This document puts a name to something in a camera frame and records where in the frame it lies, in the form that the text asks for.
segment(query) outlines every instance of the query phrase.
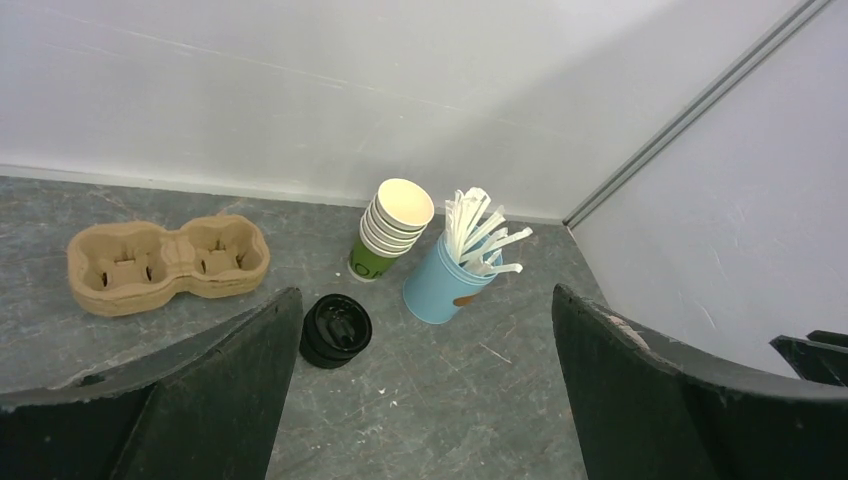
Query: gray floor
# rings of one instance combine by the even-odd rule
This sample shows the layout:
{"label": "gray floor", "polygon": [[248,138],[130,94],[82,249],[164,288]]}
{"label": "gray floor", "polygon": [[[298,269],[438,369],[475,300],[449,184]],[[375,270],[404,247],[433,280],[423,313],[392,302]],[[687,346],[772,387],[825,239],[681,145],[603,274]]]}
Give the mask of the gray floor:
{"label": "gray floor", "polygon": [[[255,292],[220,300],[183,294],[119,319],[86,314],[74,302],[65,247],[76,232],[135,219],[175,229],[223,212],[244,215],[265,233],[271,267]],[[558,282],[601,294],[564,228],[534,225],[531,238],[505,252],[523,273],[498,278],[449,323],[430,326],[406,311],[400,286],[442,220],[383,278],[363,284],[345,268],[360,214],[0,177],[0,392],[60,386],[138,358],[281,288],[299,287],[306,309],[339,292],[369,311],[373,340],[339,370],[298,360],[268,479],[585,479],[550,295]]]}

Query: paper cup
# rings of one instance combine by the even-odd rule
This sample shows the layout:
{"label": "paper cup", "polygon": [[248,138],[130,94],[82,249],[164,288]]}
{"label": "paper cup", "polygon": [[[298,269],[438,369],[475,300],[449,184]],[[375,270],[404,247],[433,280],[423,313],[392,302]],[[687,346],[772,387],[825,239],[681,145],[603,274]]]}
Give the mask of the paper cup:
{"label": "paper cup", "polygon": [[417,232],[433,219],[433,199],[417,184],[390,178],[377,190],[377,213],[398,230]]}
{"label": "paper cup", "polygon": [[347,268],[357,280],[373,282],[380,278],[398,257],[408,252],[410,248],[412,248],[412,245],[402,252],[388,252],[369,241],[365,232],[360,228],[356,243],[353,244],[353,249],[350,251]]}
{"label": "paper cup", "polygon": [[381,239],[380,236],[377,235],[376,232],[374,232],[374,230],[368,225],[368,221],[365,218],[366,215],[363,215],[362,218],[359,219],[359,231],[365,235],[365,238],[371,242],[371,245],[376,246],[382,251],[389,253],[403,253],[409,250],[415,241],[418,240],[417,238],[414,238],[411,241],[407,240],[403,245],[395,245],[391,242],[383,241],[383,239]]}
{"label": "paper cup", "polygon": [[374,225],[391,236],[392,238],[396,238],[398,240],[414,240],[421,236],[421,232],[427,227],[426,225],[421,227],[420,229],[414,232],[407,232],[404,230],[400,230],[391,223],[389,223],[385,218],[380,216],[380,213],[377,211],[377,197],[374,197],[374,200],[371,201],[371,205],[368,206],[368,211],[366,212],[374,223]]}
{"label": "paper cup", "polygon": [[393,237],[390,233],[385,232],[384,230],[380,229],[380,227],[377,226],[376,222],[374,222],[374,219],[371,218],[371,210],[365,211],[365,214],[362,215],[362,221],[364,221],[365,227],[367,228],[368,233],[377,237],[384,244],[387,244],[390,247],[394,247],[395,249],[405,248],[405,247],[412,245],[413,243],[415,243],[418,240],[418,238],[421,235],[421,232],[423,232],[423,230],[422,230],[421,232],[419,232],[418,236],[415,236],[415,237],[412,237],[412,238],[399,239],[399,238]]}

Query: black plastic lid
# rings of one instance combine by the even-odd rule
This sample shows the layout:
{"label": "black plastic lid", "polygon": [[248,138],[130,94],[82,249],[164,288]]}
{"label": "black plastic lid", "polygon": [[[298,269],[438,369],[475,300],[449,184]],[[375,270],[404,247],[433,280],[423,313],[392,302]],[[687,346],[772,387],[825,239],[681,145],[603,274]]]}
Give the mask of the black plastic lid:
{"label": "black plastic lid", "polygon": [[321,368],[345,365],[371,341],[371,318],[356,300],[340,294],[320,298],[303,319],[300,354]]}

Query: baseboard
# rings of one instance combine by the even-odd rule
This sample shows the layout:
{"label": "baseboard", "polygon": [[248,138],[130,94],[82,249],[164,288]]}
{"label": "baseboard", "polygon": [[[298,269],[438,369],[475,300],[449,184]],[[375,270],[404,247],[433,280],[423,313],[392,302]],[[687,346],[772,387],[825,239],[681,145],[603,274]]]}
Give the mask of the baseboard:
{"label": "baseboard", "polygon": [[[341,197],[328,197],[323,195],[311,195],[306,193],[291,193],[282,190],[268,188],[253,188],[242,185],[213,185],[208,183],[175,182],[171,180],[128,177],[120,175],[105,175],[99,173],[70,172],[35,167],[20,167],[15,165],[0,164],[0,176],[34,178],[37,180],[49,180],[56,182],[85,183],[93,185],[108,185],[115,187],[150,188],[154,190],[169,190],[175,192],[206,193],[210,195],[225,195],[230,197],[261,198],[265,200],[282,200],[288,202],[318,203],[323,205],[338,205],[343,207],[365,208],[371,199],[353,199]],[[445,213],[445,207],[438,199],[436,212]],[[562,225],[559,218],[539,218],[526,215],[511,215],[507,213],[509,220],[540,223],[546,225]]]}

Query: blue container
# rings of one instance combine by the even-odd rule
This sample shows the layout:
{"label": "blue container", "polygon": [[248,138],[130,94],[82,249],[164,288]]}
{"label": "blue container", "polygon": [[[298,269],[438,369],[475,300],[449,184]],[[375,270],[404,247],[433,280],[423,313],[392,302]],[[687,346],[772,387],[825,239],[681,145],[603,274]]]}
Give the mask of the blue container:
{"label": "blue container", "polygon": [[[486,241],[480,240],[474,248]],[[502,258],[495,265],[503,263]],[[492,283],[497,275],[480,276],[469,273],[450,257],[445,234],[433,245],[430,253],[418,264],[403,284],[403,301],[406,308],[419,319],[438,325],[445,323],[483,287]]]}

